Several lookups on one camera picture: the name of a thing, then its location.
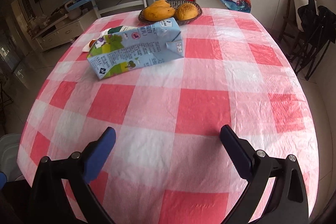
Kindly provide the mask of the grey trash bin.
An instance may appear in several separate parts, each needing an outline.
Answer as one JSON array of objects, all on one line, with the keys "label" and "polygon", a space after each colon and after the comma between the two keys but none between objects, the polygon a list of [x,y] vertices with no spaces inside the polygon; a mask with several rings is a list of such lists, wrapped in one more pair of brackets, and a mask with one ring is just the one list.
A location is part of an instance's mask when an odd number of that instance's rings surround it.
[{"label": "grey trash bin", "polygon": [[21,134],[7,134],[1,137],[1,172],[7,181],[15,181],[22,173],[17,164]]}]

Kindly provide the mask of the left yellow mango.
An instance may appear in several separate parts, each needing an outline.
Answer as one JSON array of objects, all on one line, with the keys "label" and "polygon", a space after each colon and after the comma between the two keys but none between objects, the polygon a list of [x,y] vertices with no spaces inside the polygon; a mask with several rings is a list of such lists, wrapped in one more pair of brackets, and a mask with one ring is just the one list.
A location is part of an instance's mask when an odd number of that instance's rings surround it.
[{"label": "left yellow mango", "polygon": [[175,14],[172,7],[150,6],[143,10],[143,18],[151,22],[159,22],[171,18]]}]

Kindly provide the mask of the right yellow mango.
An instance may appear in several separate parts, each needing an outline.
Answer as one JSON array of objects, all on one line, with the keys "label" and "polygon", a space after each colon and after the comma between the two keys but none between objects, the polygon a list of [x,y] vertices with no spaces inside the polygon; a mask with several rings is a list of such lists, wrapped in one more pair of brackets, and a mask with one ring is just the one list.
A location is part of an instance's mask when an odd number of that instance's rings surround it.
[{"label": "right yellow mango", "polygon": [[175,11],[177,20],[190,20],[198,16],[198,9],[192,3],[184,3],[179,6]]}]

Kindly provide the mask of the yellow mango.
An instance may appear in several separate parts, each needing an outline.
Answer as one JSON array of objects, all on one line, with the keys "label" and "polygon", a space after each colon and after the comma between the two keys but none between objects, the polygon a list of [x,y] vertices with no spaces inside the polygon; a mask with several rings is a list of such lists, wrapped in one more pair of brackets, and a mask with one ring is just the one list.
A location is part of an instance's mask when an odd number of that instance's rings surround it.
[{"label": "yellow mango", "polygon": [[159,22],[171,18],[175,14],[172,7],[150,6],[143,10],[143,18],[151,22]]},{"label": "yellow mango", "polygon": [[171,7],[167,0],[157,0],[153,2],[149,7]]},{"label": "yellow mango", "polygon": [[192,3],[184,3],[179,6],[175,11],[177,20],[190,20],[198,16],[198,9]]}]

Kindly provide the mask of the dark wooden chair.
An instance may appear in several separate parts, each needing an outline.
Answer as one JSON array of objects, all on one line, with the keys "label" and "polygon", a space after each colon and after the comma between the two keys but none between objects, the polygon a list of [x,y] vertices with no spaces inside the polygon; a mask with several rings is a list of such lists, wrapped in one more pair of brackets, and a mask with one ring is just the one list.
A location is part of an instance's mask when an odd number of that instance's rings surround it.
[{"label": "dark wooden chair", "polygon": [[278,42],[281,43],[282,41],[284,41],[286,45],[289,45],[287,38],[295,39],[295,36],[286,32],[287,25],[289,24],[292,27],[297,27],[297,24],[293,20],[290,19],[290,7],[291,7],[291,0],[287,0],[286,11],[285,11],[285,15],[282,17],[283,22],[282,22],[280,34],[278,36]]}]

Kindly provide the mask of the dark wicker fruit basket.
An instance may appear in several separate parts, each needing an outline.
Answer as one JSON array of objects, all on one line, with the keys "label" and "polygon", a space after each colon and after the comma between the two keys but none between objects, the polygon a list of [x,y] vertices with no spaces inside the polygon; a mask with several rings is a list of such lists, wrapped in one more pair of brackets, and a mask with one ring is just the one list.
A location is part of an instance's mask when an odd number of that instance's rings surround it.
[{"label": "dark wicker fruit basket", "polygon": [[202,8],[195,2],[186,0],[158,0],[144,8],[138,16],[143,23],[154,23],[174,18],[179,25],[189,24],[203,14]]}]

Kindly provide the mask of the blue milk carton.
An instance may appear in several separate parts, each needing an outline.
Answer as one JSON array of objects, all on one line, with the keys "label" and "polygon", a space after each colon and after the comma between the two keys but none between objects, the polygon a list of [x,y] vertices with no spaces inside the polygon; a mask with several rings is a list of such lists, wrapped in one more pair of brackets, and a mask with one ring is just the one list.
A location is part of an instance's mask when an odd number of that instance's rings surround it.
[{"label": "blue milk carton", "polygon": [[174,18],[143,27],[122,27],[100,36],[87,60],[101,79],[184,57],[182,32]]}]

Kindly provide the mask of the white tv cabinet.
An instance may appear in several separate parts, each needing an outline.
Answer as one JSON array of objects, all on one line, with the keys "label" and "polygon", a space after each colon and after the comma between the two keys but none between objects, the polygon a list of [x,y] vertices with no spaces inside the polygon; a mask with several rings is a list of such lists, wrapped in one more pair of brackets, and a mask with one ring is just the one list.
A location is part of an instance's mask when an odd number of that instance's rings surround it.
[{"label": "white tv cabinet", "polygon": [[44,52],[75,40],[96,19],[97,16],[93,10],[74,20],[70,20],[68,15],[62,16],[33,37],[33,40],[37,43],[37,50]]}]

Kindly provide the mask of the red checkered tablecloth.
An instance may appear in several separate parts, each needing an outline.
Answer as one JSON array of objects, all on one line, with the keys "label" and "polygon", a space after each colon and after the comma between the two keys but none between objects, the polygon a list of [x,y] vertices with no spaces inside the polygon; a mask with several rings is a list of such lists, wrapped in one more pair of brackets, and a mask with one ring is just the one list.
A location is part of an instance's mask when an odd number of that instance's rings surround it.
[{"label": "red checkered tablecloth", "polygon": [[251,15],[204,9],[181,28],[185,57],[105,80],[84,46],[110,27],[138,26],[138,12],[96,20],[47,77],[30,110],[18,165],[82,151],[107,127],[116,144],[93,192],[117,223],[220,223],[246,186],[219,140],[228,124],[271,157],[296,156],[307,200],[318,189],[318,144],[302,87]]}]

